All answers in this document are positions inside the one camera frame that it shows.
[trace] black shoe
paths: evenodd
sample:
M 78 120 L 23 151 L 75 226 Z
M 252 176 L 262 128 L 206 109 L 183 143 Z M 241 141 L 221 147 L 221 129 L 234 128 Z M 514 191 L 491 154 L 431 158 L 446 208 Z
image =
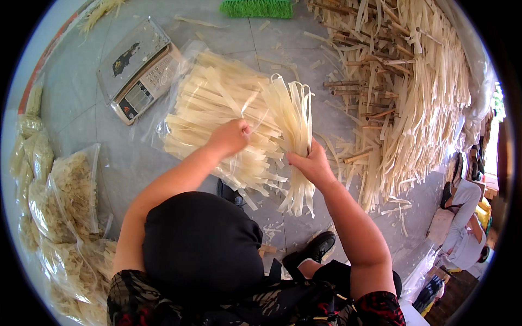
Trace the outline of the black shoe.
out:
M 237 190 L 232 190 L 232 188 L 224 184 L 221 179 L 218 180 L 216 194 L 224 200 L 229 201 L 240 208 L 243 208 L 243 206 L 246 204 L 239 192 Z
M 315 262 L 321 263 L 323 256 L 330 250 L 335 243 L 335 233 L 326 231 L 315 237 L 302 251 L 297 251 L 283 258 L 283 266 L 287 269 L 294 280 L 304 280 L 303 274 L 297 266 L 306 258 L 312 258 Z

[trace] gray floor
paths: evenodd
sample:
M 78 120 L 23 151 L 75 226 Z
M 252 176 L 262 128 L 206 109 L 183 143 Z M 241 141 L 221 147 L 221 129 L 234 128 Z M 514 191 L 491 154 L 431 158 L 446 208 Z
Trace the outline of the gray floor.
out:
M 322 43 L 303 35 L 306 30 L 327 36 L 326 29 L 313 20 L 313 14 L 306 10 L 303 3 L 295 5 L 293 19 L 269 19 L 271 23 L 263 31 L 259 31 L 259 26 L 266 19 L 226 18 L 217 11 L 219 3 L 220 0 L 128 1 L 121 7 L 117 18 L 114 13 L 104 16 L 86 36 L 80 35 L 76 28 L 69 32 L 44 67 L 45 88 L 41 112 L 56 156 L 69 155 L 95 142 L 102 144 L 99 192 L 102 198 L 108 200 L 105 204 L 102 201 L 104 207 L 101 209 L 114 213 L 114 235 L 118 234 L 132 199 L 157 176 L 179 162 L 153 148 L 149 142 L 140 141 L 147 127 L 157 119 L 155 113 L 164 105 L 162 101 L 150 108 L 135 126 L 127 127 L 106 107 L 96 81 L 95 71 L 101 60 L 148 15 L 156 19 L 178 47 L 182 47 L 189 39 L 197 39 L 195 32 L 199 31 L 212 51 L 239 59 L 263 73 L 280 73 L 286 81 L 294 79 L 290 70 L 270 70 L 272 64 L 258 61 L 254 55 L 257 53 L 276 61 L 290 60 L 296 63 L 301 81 L 309 84 L 316 95 L 312 104 L 314 130 L 345 139 L 354 137 L 351 131 L 353 121 L 342 112 L 323 104 L 325 100 L 333 100 L 329 91 L 322 87 L 322 82 L 335 68 L 325 60 Z M 217 29 L 180 22 L 174 20 L 176 14 L 228 27 Z M 281 47 L 273 49 L 278 42 Z M 326 63 L 315 70 L 309 69 L 309 65 L 318 59 Z M 287 175 L 287 169 L 278 173 Z M 215 177 L 209 176 L 200 190 L 215 193 L 216 181 Z M 435 172 L 428 176 L 425 184 L 416 185 L 409 192 L 408 199 L 412 201 L 413 208 L 406 211 L 408 237 L 401 232 L 398 212 L 390 217 L 371 214 L 388 242 L 394 269 L 401 277 L 406 277 L 423 256 L 422 244 L 440 198 L 442 181 L 443 175 Z M 350 189 L 355 198 L 359 195 L 359 186 L 360 181 L 354 182 Z M 276 209 L 281 198 L 275 194 L 269 198 L 252 194 L 252 198 L 255 202 L 263 200 L 263 206 L 255 212 L 249 208 L 245 211 L 264 230 L 264 242 L 279 249 L 275 254 L 278 258 L 286 252 L 299 249 L 314 233 L 327 229 L 331 223 L 319 192 L 314 196 L 316 217 L 313 220 L 311 215 L 295 217 L 278 213 Z M 386 210 L 388 207 L 394 208 L 396 204 L 388 204 L 381 209 Z M 265 255 L 267 265 L 273 256 Z M 341 262 L 347 260 L 339 242 L 328 259 Z

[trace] flat noodle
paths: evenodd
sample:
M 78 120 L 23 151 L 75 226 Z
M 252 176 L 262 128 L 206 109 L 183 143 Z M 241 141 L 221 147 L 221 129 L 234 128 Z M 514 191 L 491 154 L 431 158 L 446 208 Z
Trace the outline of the flat noodle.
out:
M 217 26 L 217 25 L 214 25 L 214 24 L 209 23 L 209 22 L 206 22 L 206 21 L 195 20 L 195 19 L 189 19 L 189 18 L 181 17 L 180 15 L 175 15 L 175 16 L 174 16 L 174 19 L 175 19 L 175 20 L 186 21 L 186 22 L 191 23 L 191 24 L 198 24 L 198 25 L 202 25 L 202 26 L 207 26 L 207 27 L 225 28 L 225 27 L 228 27 L 228 26 L 229 26 L 229 25 L 226 25 L 226 26 Z

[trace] shoe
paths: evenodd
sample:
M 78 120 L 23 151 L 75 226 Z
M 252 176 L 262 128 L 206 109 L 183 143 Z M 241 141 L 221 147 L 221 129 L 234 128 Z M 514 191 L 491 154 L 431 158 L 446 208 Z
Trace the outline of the shoe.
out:
M 306 258 L 321 263 L 323 256 L 335 243 L 335 233 L 326 231 L 315 237 L 302 251 L 297 251 L 283 258 L 283 266 L 287 269 L 294 280 L 304 280 L 303 274 L 297 266 Z
M 446 209 L 446 202 L 452 197 L 452 183 L 446 182 L 442 191 L 441 208 Z
M 221 179 L 218 180 L 216 194 L 223 198 L 226 201 L 231 202 L 232 204 L 236 205 L 237 207 L 240 207 L 241 209 L 243 206 L 245 206 L 246 202 L 244 201 L 243 197 L 239 194 L 239 192 L 236 190 L 232 190 L 229 186 L 223 183 Z

